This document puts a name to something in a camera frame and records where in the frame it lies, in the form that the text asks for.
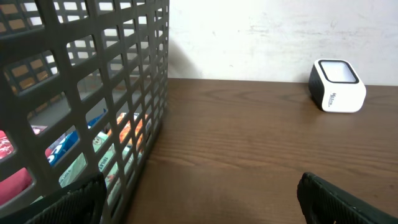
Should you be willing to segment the mint green wipes packet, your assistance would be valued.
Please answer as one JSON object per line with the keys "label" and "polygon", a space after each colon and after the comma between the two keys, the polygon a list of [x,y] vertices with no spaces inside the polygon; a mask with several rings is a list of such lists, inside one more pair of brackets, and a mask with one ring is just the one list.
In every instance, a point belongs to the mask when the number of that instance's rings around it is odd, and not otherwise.
{"label": "mint green wipes packet", "polygon": [[[108,150],[103,154],[102,158],[98,162],[98,169],[100,172],[104,172],[107,167],[111,164],[111,160],[113,157],[116,155],[116,149],[114,144],[112,144]],[[62,173],[62,175],[58,178],[58,182],[61,187],[66,187],[69,184],[71,184],[76,178],[77,175],[82,172],[82,170],[85,168],[87,165],[87,161],[85,159],[85,156],[83,154],[80,154],[71,164],[70,166]],[[117,162],[114,162],[111,169],[105,176],[105,184],[106,187],[109,186],[114,180],[115,175],[119,171],[119,166]],[[114,184],[114,188],[111,190],[109,193],[107,203],[110,204],[113,199],[115,198],[115,195],[117,191],[119,190],[121,185],[120,179],[116,180],[116,183]]]}

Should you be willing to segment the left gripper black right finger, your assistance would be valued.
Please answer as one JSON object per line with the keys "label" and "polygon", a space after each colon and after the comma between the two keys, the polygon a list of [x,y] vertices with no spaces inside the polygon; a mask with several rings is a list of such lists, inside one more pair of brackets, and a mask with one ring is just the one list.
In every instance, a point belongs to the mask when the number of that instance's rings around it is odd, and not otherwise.
{"label": "left gripper black right finger", "polygon": [[297,198],[308,224],[397,224],[397,218],[311,173],[303,173]]}

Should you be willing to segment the red purple liner packet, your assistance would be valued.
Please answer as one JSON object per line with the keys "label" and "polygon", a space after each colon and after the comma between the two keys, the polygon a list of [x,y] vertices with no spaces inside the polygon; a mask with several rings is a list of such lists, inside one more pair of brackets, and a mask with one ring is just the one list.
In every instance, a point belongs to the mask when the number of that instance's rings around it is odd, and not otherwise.
{"label": "red purple liner packet", "polygon": [[[11,156],[15,152],[16,150],[5,131],[1,130],[1,160]],[[25,167],[1,181],[1,205],[21,194],[31,184],[32,177]]]}

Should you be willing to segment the blue oreo cookie pack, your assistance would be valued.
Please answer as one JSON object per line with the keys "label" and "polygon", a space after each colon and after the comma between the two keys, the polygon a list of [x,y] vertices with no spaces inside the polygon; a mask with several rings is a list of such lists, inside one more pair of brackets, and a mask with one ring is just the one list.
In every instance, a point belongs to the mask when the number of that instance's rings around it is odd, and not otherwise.
{"label": "blue oreo cookie pack", "polygon": [[[93,139],[93,149],[95,152],[99,150],[105,142],[105,136],[110,130],[110,124],[107,124]],[[54,166],[80,139],[78,130],[74,130],[67,134],[59,143],[56,143],[55,149],[52,150],[47,160],[51,166]]]}

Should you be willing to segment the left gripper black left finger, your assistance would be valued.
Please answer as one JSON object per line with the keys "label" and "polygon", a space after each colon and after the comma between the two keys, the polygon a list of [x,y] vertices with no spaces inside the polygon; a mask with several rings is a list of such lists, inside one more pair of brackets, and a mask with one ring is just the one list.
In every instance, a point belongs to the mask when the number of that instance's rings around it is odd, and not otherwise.
{"label": "left gripper black left finger", "polygon": [[3,224],[95,224],[101,220],[107,189],[95,172],[1,218]]}

